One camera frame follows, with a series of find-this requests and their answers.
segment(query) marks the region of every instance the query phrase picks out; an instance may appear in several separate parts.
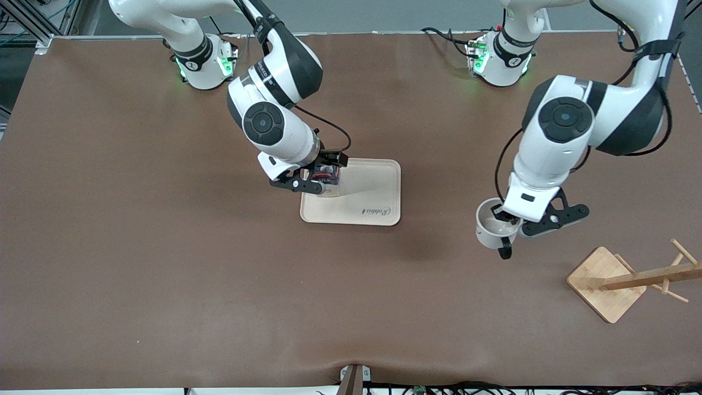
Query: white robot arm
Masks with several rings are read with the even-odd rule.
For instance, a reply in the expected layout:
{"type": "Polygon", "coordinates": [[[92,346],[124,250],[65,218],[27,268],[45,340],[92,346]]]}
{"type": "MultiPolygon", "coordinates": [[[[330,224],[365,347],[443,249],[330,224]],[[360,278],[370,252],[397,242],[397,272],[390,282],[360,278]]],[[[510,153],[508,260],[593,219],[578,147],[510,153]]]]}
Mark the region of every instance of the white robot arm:
{"type": "Polygon", "coordinates": [[[266,54],[229,85],[230,113],[261,151],[258,162],[272,186],[323,193],[324,184],[312,180],[314,168],[344,167],[348,157],[341,150],[325,150],[317,131],[289,110],[319,89],[322,64],[262,1],[242,2],[242,11],[252,18],[253,33],[266,54]],[[266,41],[273,45],[269,53],[266,41]],[[303,169],[308,170],[306,179],[303,169]]]}
{"type": "Polygon", "coordinates": [[[505,18],[499,31],[469,41],[474,75],[495,86],[509,86],[527,71],[534,44],[545,24],[544,8],[566,7],[586,0],[500,0],[505,18]]]}
{"type": "Polygon", "coordinates": [[[587,207],[568,207],[560,186],[592,146],[610,155],[640,155],[658,134],[665,90],[682,38],[683,0],[597,0],[639,32],[633,82],[619,87],[564,75],[539,85],[531,97],[515,156],[504,212],[527,222],[522,234],[536,236],[587,216],[587,207]],[[564,200],[555,210],[554,198],[564,200]]]}
{"type": "Polygon", "coordinates": [[[216,88],[234,74],[232,45],[204,34],[194,18],[234,12],[231,0],[110,0],[112,12],[131,27],[153,30],[175,54],[180,72],[197,89],[216,88]]]}

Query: brown table surface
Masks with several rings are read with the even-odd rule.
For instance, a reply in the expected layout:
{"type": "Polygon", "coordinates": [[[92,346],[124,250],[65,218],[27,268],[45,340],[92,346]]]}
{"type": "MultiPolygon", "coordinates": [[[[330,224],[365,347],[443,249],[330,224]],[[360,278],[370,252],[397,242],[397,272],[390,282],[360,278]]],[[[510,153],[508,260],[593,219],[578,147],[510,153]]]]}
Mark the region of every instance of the brown table surface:
{"type": "MultiPolygon", "coordinates": [[[[629,59],[614,40],[545,34],[529,73],[499,89],[436,36],[305,37],[324,83],[303,106],[352,133],[351,156],[402,165],[391,228],[303,222],[225,87],[180,83],[160,41],[54,40],[0,144],[0,385],[316,385],[347,363],[376,382],[702,379],[702,281],[671,287],[690,304],[651,291],[615,325],[565,282],[600,245],[640,270],[669,264],[673,237],[702,257],[702,122],[677,63],[665,148],[594,152],[566,182],[587,221],[519,240],[510,261],[475,239],[534,87],[614,80],[629,59]]],[[[259,58],[238,42],[242,63],[259,58]]]]}

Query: robot logo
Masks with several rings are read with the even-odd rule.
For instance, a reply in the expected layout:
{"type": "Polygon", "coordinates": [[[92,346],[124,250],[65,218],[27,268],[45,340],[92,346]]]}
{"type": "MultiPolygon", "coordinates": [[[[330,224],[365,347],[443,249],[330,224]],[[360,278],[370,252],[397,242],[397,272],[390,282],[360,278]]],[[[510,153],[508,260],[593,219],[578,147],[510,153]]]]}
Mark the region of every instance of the robot logo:
{"type": "Polygon", "coordinates": [[[197,71],[199,68],[195,62],[185,62],[185,67],[187,67],[187,69],[190,71],[197,71]]]}
{"type": "Polygon", "coordinates": [[[382,209],[363,209],[361,215],[382,215],[386,216],[390,214],[392,210],[389,207],[384,207],[382,209]]]}

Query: wooden mug holder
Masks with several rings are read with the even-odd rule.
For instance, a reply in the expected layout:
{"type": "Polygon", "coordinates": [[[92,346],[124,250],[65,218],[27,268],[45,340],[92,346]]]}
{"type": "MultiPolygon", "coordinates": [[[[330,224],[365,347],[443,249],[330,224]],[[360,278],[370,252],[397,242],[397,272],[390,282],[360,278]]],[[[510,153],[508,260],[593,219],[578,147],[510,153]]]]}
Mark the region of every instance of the wooden mug holder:
{"type": "Polygon", "coordinates": [[[678,250],[670,266],[637,273],[619,254],[598,247],[566,281],[608,323],[621,318],[647,287],[687,303],[688,299],[669,290],[670,283],[702,278],[702,266],[676,239],[670,242],[678,250]],[[689,263],[681,265],[683,258],[689,263]]]}

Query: gray floor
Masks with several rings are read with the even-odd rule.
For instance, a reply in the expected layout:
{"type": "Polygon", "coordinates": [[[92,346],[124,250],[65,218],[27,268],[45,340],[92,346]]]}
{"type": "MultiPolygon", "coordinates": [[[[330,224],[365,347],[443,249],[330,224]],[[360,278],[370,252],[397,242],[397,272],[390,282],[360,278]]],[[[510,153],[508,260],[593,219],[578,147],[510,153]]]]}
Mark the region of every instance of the gray floor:
{"type": "MultiPolygon", "coordinates": [[[[85,11],[78,24],[82,34],[154,34],[120,22],[107,0],[84,0],[85,11]]],[[[497,0],[266,0],[293,32],[363,33],[416,32],[432,26],[447,30],[478,30],[497,25],[502,8],[497,0]]],[[[583,3],[548,10],[553,30],[611,30],[616,26],[583,3]]],[[[238,13],[214,17],[223,32],[248,34],[251,27],[238,13]]],[[[209,19],[200,21],[203,30],[216,33],[209,19]]],[[[692,86],[702,93],[702,9],[685,24],[687,37],[681,48],[692,86]]],[[[0,48],[0,104],[14,106],[32,58],[32,49],[0,48]]]]}

